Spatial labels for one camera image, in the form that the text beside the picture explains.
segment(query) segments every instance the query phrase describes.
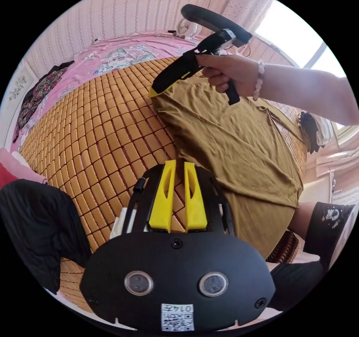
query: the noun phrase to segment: red cloth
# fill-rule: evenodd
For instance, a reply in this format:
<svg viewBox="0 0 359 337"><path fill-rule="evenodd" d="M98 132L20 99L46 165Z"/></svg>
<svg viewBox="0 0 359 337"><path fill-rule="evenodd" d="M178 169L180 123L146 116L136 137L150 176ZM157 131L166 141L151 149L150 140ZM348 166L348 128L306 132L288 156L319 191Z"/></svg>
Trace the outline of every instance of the red cloth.
<svg viewBox="0 0 359 337"><path fill-rule="evenodd" d="M0 189L4 187L6 184L9 184L15 180L18 180L16 176L9 173L3 166L3 164L0 163Z"/></svg>

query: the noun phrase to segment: black sleeve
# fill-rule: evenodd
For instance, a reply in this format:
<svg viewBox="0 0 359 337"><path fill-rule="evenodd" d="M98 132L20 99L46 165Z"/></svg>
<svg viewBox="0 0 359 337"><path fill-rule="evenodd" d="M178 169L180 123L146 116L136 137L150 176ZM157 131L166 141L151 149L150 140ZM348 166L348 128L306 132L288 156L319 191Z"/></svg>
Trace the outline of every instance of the black sleeve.
<svg viewBox="0 0 359 337"><path fill-rule="evenodd" d="M320 261L282 263L271 271L276 292L268 307L285 312L300 302L324 277Z"/></svg>

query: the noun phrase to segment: yellow plastic bracket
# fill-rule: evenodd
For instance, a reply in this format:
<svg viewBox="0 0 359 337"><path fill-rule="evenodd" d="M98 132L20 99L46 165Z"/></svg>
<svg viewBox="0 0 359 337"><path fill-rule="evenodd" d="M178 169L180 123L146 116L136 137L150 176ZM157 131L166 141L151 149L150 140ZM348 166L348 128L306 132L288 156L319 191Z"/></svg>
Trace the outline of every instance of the yellow plastic bracket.
<svg viewBox="0 0 359 337"><path fill-rule="evenodd" d="M184 196L186 232L204 230L207 227L205 207L196 169L190 162L184 163Z"/></svg>
<svg viewBox="0 0 359 337"><path fill-rule="evenodd" d="M176 160L165 162L161 180L154 199L149 225L153 229L171 232Z"/></svg>

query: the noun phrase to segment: white bracelet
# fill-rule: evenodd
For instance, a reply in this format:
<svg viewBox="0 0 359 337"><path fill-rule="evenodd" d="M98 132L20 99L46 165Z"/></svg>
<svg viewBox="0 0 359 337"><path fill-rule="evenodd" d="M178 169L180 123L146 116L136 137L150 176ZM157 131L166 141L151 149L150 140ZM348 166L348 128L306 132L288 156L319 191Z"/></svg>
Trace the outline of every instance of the white bracelet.
<svg viewBox="0 0 359 337"><path fill-rule="evenodd" d="M257 83L255 84L255 91L253 93L254 101L257 101L259 98L259 92L263 84L263 75L264 75L264 62L260 61L258 64L258 79L257 79Z"/></svg>

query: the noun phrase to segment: white fan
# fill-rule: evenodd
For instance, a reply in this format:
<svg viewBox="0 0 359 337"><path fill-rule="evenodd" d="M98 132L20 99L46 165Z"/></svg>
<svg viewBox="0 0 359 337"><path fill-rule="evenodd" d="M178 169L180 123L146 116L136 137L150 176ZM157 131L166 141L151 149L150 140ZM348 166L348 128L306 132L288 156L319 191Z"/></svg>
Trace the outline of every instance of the white fan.
<svg viewBox="0 0 359 337"><path fill-rule="evenodd" d="M181 19L178 23L177 31L173 33L173 35L181 39L190 40L198 35L201 29L202 27L199 24L190 22L186 19Z"/></svg>

